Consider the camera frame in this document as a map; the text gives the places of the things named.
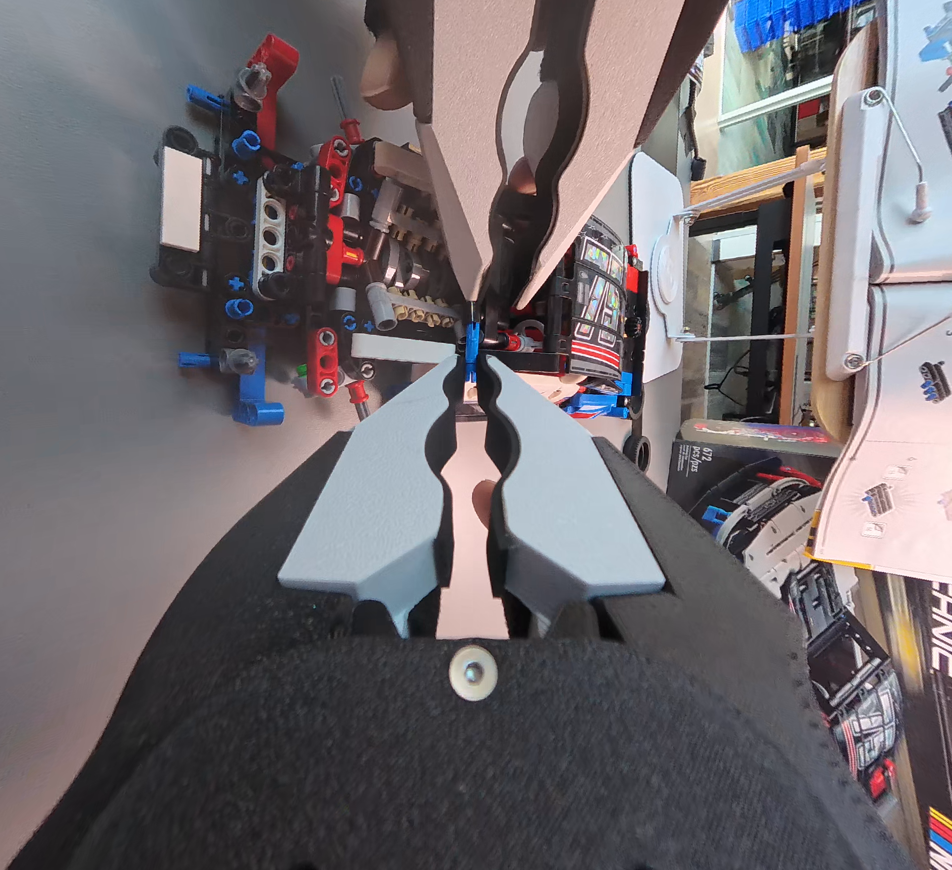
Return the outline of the open instruction booklet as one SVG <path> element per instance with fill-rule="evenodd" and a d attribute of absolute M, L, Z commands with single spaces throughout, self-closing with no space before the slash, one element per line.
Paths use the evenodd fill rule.
<path fill-rule="evenodd" d="M 818 290 L 819 380 L 847 388 L 844 446 L 810 551 L 950 580 L 950 0 L 875 0 L 834 79 Z"/>

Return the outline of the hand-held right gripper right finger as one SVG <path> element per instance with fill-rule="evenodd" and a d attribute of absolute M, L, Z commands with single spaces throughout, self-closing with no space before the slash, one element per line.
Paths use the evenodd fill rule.
<path fill-rule="evenodd" d="M 493 488 L 487 565 L 510 638 L 546 630 L 569 603 L 653 594 L 665 577 L 589 432 L 498 358 L 478 400 Z"/>

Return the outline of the person's left hand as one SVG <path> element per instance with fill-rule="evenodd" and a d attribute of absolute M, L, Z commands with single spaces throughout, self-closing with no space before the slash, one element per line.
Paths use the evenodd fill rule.
<path fill-rule="evenodd" d="M 360 92 L 365 102 L 382 111 L 398 110 L 411 104 L 411 87 L 392 32 L 384 31 L 375 38 L 363 67 Z M 537 194 L 535 170 L 525 155 L 519 157 L 509 171 L 507 186 L 519 194 Z"/>

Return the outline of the grey desk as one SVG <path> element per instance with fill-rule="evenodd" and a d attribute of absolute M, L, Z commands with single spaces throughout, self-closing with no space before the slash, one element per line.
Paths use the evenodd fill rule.
<path fill-rule="evenodd" d="M 232 391 L 180 373 L 201 299 L 156 286 L 164 129 L 184 90 L 231 86 L 272 32 L 301 53 L 284 152 L 338 127 L 331 79 L 372 135 L 410 110 L 356 88 L 364 0 L 2 0 L 2 867 L 96 745 L 125 681 L 220 537 L 330 435 L 348 397 L 270 367 L 280 426 L 232 422 Z"/>

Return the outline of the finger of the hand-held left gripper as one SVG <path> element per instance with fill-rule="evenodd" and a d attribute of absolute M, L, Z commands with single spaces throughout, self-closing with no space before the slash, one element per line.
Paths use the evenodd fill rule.
<path fill-rule="evenodd" d="M 685 0 L 595 0 L 582 50 L 585 113 L 556 177 L 554 217 L 518 296 L 526 306 L 635 149 Z"/>
<path fill-rule="evenodd" d="M 490 213 L 505 180 L 500 123 L 536 0 L 434 0 L 432 114 L 418 123 L 449 260 L 466 300 L 491 266 Z"/>

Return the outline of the toy car set box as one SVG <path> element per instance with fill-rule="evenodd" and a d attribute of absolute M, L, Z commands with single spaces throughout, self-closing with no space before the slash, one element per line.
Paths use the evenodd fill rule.
<path fill-rule="evenodd" d="M 839 756 L 913 858 L 950 868 L 950 582 L 806 553 L 838 455 L 817 428 L 695 418 L 667 493 L 797 617 Z"/>

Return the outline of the toy brick race car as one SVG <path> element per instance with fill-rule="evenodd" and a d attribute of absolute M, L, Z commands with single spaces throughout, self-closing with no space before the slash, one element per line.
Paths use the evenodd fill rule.
<path fill-rule="evenodd" d="M 267 354 L 294 355 L 291 384 L 307 397 L 348 393 L 363 420 L 366 386 L 388 364 L 464 354 L 466 325 L 494 355 L 577 420 L 608 417 L 640 430 L 648 274 L 630 237 L 595 215 L 542 287 L 517 306 L 541 210 L 506 186 L 491 219 L 493 258 L 478 302 L 453 269 L 420 150 L 364 138 L 341 99 L 340 129 L 296 160 L 276 149 L 279 91 L 300 60 L 269 33 L 232 88 L 186 88 L 208 116 L 203 146 L 172 125 L 154 154 L 161 174 L 152 281 L 204 297 L 206 341 L 181 370 L 230 380 L 232 419 L 283 423 L 267 395 Z"/>

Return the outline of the white book stand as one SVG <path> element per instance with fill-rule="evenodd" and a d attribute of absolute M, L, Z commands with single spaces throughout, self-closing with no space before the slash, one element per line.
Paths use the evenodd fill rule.
<path fill-rule="evenodd" d="M 836 223 L 836 261 L 860 252 L 859 238 L 878 239 L 884 278 L 898 270 L 899 226 L 921 226 L 932 215 L 923 157 L 929 136 L 909 134 L 916 120 L 898 101 L 898 24 L 886 16 L 865 27 L 843 54 L 831 88 L 841 107 L 835 128 L 837 148 L 794 166 L 775 162 L 766 175 L 719 197 L 684 205 L 684 192 L 673 174 L 645 153 L 631 162 L 632 236 L 649 276 L 648 321 L 640 378 L 646 384 L 681 364 L 685 343 L 710 340 L 684 333 L 684 251 L 691 219 L 743 198 L 762 197 L 797 179 L 825 175 L 836 192 L 827 196 L 827 218 Z"/>

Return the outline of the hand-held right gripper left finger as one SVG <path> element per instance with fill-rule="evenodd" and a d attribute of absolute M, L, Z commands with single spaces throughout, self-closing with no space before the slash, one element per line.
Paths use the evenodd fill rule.
<path fill-rule="evenodd" d="M 401 636 L 448 585 L 451 494 L 464 360 L 452 355 L 352 431 L 278 573 L 287 588 L 383 604 Z"/>

